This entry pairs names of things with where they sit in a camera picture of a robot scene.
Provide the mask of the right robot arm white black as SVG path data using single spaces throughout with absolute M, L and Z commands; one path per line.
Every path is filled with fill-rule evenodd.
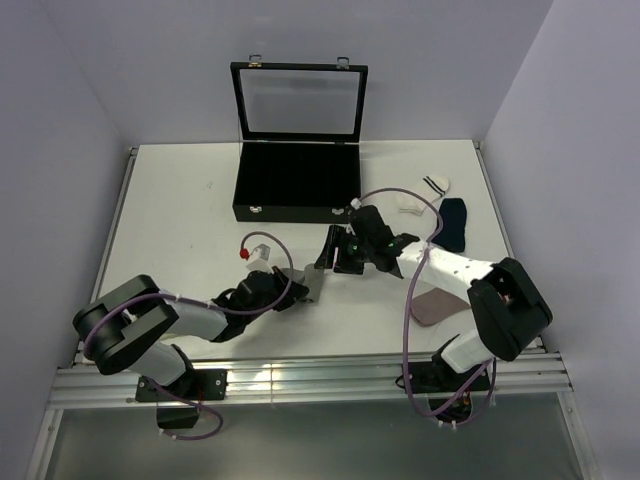
M 396 235 L 373 205 L 352 203 L 345 213 L 347 226 L 330 226 L 315 268 L 360 275 L 372 264 L 430 284 L 471 309 L 473 328 L 442 345 L 424 369 L 410 371 L 414 391 L 453 391 L 485 362 L 515 360 L 551 323 L 548 305 L 517 260 L 474 260 L 413 234 Z

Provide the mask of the white sock with dark stripes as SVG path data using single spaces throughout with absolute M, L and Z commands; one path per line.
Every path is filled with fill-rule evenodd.
M 432 205 L 436 205 L 439 200 L 445 197 L 449 187 L 450 180 L 448 177 L 431 174 L 424 175 L 415 181 L 413 185 L 406 187 L 406 190 L 419 195 Z M 396 206 L 400 213 L 416 216 L 421 216 L 427 209 L 427 205 L 422 200 L 403 192 L 396 195 Z

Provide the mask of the grey sock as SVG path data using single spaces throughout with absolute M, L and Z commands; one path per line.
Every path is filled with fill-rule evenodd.
M 324 282 L 323 269 L 316 269 L 311 263 L 307 264 L 303 270 L 284 268 L 283 273 L 296 285 L 306 288 L 306 292 L 298 298 L 298 302 L 317 303 L 319 301 Z

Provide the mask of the mauve sock with red stripes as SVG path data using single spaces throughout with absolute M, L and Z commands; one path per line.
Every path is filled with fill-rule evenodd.
M 465 301 L 444 290 L 434 288 L 412 299 L 410 315 L 421 327 L 429 327 L 469 309 Z

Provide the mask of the aluminium rail frame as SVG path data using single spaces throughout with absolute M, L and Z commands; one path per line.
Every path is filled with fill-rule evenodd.
M 248 230 L 231 212 L 234 143 L 142 145 L 129 160 L 95 293 L 147 272 L 189 297 L 239 274 Z M 327 276 L 317 305 L 239 339 L 187 341 L 223 368 L 225 423 L 208 440 L 161 438 L 136 377 L 77 360 L 59 370 L 31 479 L 597 479 L 601 472 L 559 353 L 536 340 L 497 368 L 496 404 L 448 430 L 417 415 L 400 372 L 407 285 Z

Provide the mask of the black display case with glass lid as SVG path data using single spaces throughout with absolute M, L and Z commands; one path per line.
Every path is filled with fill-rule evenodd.
M 345 223 L 361 193 L 368 67 L 346 57 L 277 63 L 253 55 L 230 73 L 240 130 L 236 220 Z

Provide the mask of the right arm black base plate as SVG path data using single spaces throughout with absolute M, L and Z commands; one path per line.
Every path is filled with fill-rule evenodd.
M 489 392 L 495 387 L 494 362 L 473 366 L 457 373 L 443 362 L 410 362 L 408 378 L 414 394 L 454 394 Z

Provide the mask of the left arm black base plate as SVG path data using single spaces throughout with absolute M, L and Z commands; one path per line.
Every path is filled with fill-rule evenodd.
M 220 401 L 225 397 L 226 386 L 225 369 L 196 369 L 187 371 L 164 389 L 190 401 Z M 140 377 L 135 400 L 141 403 L 168 402 L 171 397 L 161 393 L 146 377 Z

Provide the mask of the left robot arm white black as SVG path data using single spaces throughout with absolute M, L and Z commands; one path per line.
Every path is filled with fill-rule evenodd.
M 195 370 L 186 353 L 163 343 L 163 336 L 224 343 L 262 314 L 284 311 L 309 294 L 300 271 L 276 267 L 250 272 L 237 287 L 207 302 L 180 300 L 141 274 L 82 308 L 72 325 L 84 343 L 85 357 L 101 374 L 131 370 L 170 398 L 183 399 L 197 388 Z

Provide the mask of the navy blue sock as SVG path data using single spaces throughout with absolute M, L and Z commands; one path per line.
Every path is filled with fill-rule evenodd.
M 444 199 L 439 208 L 443 220 L 441 231 L 434 237 L 433 243 L 452 252 L 463 253 L 466 249 L 467 207 L 463 199 Z

